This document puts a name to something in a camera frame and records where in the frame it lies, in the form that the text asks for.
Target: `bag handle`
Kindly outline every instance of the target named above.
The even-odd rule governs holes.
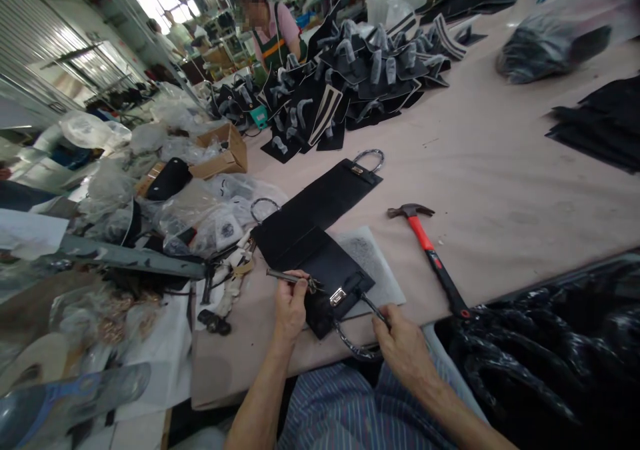
[[[382,165],[385,164],[385,154],[382,152],[382,150],[378,150],[378,149],[364,150],[364,152],[362,152],[360,155],[358,155],[356,158],[353,159],[352,163],[356,164],[358,160],[360,160],[362,157],[364,157],[365,155],[371,155],[371,154],[378,155],[380,157],[380,163],[378,163],[378,166],[373,170],[371,170],[371,173],[376,173],[378,170],[380,170],[380,168],[382,168]]]
[[[371,350],[367,350],[364,347],[360,347],[358,345],[352,344],[347,338],[347,336],[345,335],[345,332],[340,327],[340,322],[334,320],[333,328],[340,336],[340,339],[342,340],[342,342],[344,342],[344,344],[349,348],[349,350],[351,350],[356,360],[376,362],[382,359],[382,350],[371,351]]]
[[[262,202],[262,201],[266,201],[266,202],[272,203],[273,206],[275,207],[276,211],[282,210],[282,207],[280,205],[278,205],[276,202],[274,202],[273,200],[268,199],[266,197],[260,197],[260,198],[258,198],[256,200],[254,200],[253,203],[251,204],[251,208],[250,208],[249,211],[251,212],[251,216],[258,223],[258,225],[260,225],[262,223],[262,220],[258,220],[258,218],[256,218],[256,216],[255,216],[255,214],[253,212],[253,209],[254,209],[256,203]]]
[[[385,322],[385,324],[387,326],[389,326],[389,323],[387,322],[386,318],[384,318],[384,316],[380,313],[380,310],[378,310],[378,308],[364,294],[364,292],[362,292],[362,290],[360,290],[358,287],[356,287],[356,288],[353,289],[353,292],[354,292],[354,294],[356,294],[358,296],[358,300],[365,302],[371,308],[371,310],[373,310],[373,313],[378,318],[380,318],[380,320]],[[333,320],[333,328],[335,329],[335,331],[340,336],[340,340],[342,340],[342,342],[349,348],[349,350],[351,350],[351,352],[353,353],[353,356],[354,356],[354,358],[356,358],[356,360],[374,362],[374,361],[379,361],[382,358],[382,351],[381,350],[371,351],[371,350],[369,350],[369,349],[367,349],[365,347],[354,345],[349,340],[349,338],[347,338],[347,336],[345,335],[345,332],[342,330],[342,327],[340,326],[340,322],[338,322],[338,320],[336,320],[336,319]]]

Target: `work table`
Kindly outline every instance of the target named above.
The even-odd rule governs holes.
[[[282,165],[259,149],[270,131],[246,138],[249,174],[290,197],[344,158],[384,152],[384,181],[328,233],[368,225],[407,298],[404,314],[421,325],[448,315],[447,300],[406,220],[389,220],[387,208],[419,203],[435,210],[421,221],[470,307],[640,245],[638,179],[544,136],[554,125],[546,115],[552,107],[574,106],[632,76],[640,44],[610,48],[570,75],[509,85],[494,66],[508,36],[505,16],[473,24],[489,36],[444,74],[450,88],[426,92],[399,117],[347,132],[341,151],[312,149]],[[373,156],[359,163],[377,164]],[[194,334],[194,408],[218,406],[253,382],[274,325],[276,282],[265,270],[257,251],[228,318],[230,335]],[[370,315],[343,328],[354,343],[375,340]],[[307,330],[289,374],[350,354],[335,333],[318,341]]]

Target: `red hammer handle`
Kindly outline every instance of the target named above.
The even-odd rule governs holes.
[[[429,237],[425,233],[424,228],[422,228],[422,223],[420,223],[420,219],[417,215],[413,217],[409,217],[409,224],[415,233],[415,236],[418,237],[418,242],[420,242],[420,246],[422,246],[422,250],[433,250],[433,244]]]

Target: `worker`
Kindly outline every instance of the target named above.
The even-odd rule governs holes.
[[[155,33],[156,38],[158,39],[158,44],[169,54],[169,60],[173,64],[176,70],[180,70],[178,65],[182,62],[182,58],[185,56],[184,50],[178,50],[176,46],[167,38],[166,35],[162,34],[162,28],[156,20],[149,19],[147,21],[147,25],[151,29],[152,32]]]
[[[169,28],[169,34],[167,35],[169,40],[175,45],[175,47],[184,52],[191,51],[191,42],[193,41],[193,35],[190,30],[186,28],[182,23],[176,23],[173,19],[173,14],[170,11],[165,12],[165,17],[171,24]]]
[[[308,274],[280,280],[275,329],[258,375],[235,416],[225,450],[274,448],[289,361],[305,324]],[[395,305],[381,308],[391,330],[373,317],[385,362],[375,388],[344,363],[300,375],[278,448],[514,449],[478,418],[438,374],[422,330]]]
[[[300,38],[300,29],[290,10],[282,3],[270,0],[235,0],[241,19],[253,33],[255,57],[268,71],[284,67],[292,53],[298,62],[307,58],[307,44]]]

